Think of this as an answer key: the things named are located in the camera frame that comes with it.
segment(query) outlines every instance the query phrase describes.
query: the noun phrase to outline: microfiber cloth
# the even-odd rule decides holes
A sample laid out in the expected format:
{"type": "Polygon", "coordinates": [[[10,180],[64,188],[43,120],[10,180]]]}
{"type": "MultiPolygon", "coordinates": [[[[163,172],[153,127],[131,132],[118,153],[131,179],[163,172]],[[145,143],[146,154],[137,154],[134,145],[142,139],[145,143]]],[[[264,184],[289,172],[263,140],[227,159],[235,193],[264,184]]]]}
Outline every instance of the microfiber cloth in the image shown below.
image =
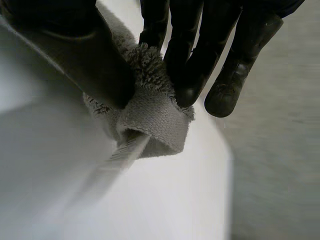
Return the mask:
{"type": "Polygon", "coordinates": [[[180,108],[173,85],[158,49],[137,45],[132,33],[110,12],[102,11],[112,39],[135,73],[135,94],[123,110],[108,108],[83,94],[90,113],[107,135],[118,143],[125,140],[127,130],[151,136],[141,158],[175,155],[183,151],[192,107],[180,108]]]}

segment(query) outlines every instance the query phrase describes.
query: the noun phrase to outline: hand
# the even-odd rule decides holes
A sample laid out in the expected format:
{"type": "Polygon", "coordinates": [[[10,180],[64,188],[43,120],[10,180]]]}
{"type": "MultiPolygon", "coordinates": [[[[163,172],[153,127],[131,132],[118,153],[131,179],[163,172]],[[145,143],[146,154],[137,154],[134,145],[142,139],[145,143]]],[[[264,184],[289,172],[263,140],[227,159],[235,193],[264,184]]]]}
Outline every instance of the hand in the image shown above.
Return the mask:
{"type": "Polygon", "coordinates": [[[0,0],[0,8],[10,25],[83,92],[121,109],[134,94],[134,75],[95,2],[0,0]]]}
{"type": "Polygon", "coordinates": [[[286,4],[281,5],[276,0],[141,0],[140,43],[162,47],[170,8],[172,34],[164,61],[178,104],[189,107],[207,83],[239,19],[228,57],[205,100],[211,115],[226,117],[234,110],[260,50],[282,26],[280,13],[285,17],[303,1],[279,1],[286,4]],[[199,40],[191,55],[201,12],[199,40]]]}

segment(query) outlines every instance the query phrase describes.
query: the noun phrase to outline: gray floor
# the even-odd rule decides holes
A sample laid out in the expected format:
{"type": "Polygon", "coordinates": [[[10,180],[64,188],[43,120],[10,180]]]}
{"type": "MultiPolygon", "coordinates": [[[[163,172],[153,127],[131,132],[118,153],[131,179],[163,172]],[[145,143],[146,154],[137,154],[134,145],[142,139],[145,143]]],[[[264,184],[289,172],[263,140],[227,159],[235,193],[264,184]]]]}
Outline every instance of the gray floor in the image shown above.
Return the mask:
{"type": "Polygon", "coordinates": [[[233,240],[320,236],[314,210],[320,193],[320,1],[307,0],[284,21],[256,61],[234,113],[214,119],[235,154],[233,240]]]}

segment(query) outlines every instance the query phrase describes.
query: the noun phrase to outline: gloved hand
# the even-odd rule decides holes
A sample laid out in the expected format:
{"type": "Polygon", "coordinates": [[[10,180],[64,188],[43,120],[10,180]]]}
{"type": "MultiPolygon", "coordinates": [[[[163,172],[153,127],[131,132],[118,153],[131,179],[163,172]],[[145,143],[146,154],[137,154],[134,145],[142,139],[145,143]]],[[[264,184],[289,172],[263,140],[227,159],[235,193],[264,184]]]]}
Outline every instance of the gloved hand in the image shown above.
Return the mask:
{"type": "Polygon", "coordinates": [[[0,12],[85,93],[114,109],[134,94],[130,66],[96,0],[0,0],[0,12]]]}
{"type": "Polygon", "coordinates": [[[304,0],[140,0],[144,28],[140,43],[161,48],[171,12],[172,34],[164,61],[181,107],[199,97],[235,26],[224,66],[205,99],[213,116],[234,110],[260,50],[304,0]],[[192,52],[202,12],[199,40],[192,52]]]}

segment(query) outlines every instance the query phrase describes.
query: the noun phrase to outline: white surface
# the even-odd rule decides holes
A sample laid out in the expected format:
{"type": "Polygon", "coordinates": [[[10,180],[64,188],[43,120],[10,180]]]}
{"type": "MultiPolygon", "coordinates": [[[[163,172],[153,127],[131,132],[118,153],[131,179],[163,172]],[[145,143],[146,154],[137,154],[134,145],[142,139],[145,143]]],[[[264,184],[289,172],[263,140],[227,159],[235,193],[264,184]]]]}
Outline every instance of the white surface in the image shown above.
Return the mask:
{"type": "MultiPolygon", "coordinates": [[[[113,2],[138,36],[135,1],[113,2]]],[[[202,103],[183,153],[115,179],[81,93],[2,28],[0,63],[1,240],[227,239],[232,156],[202,103]]]]}

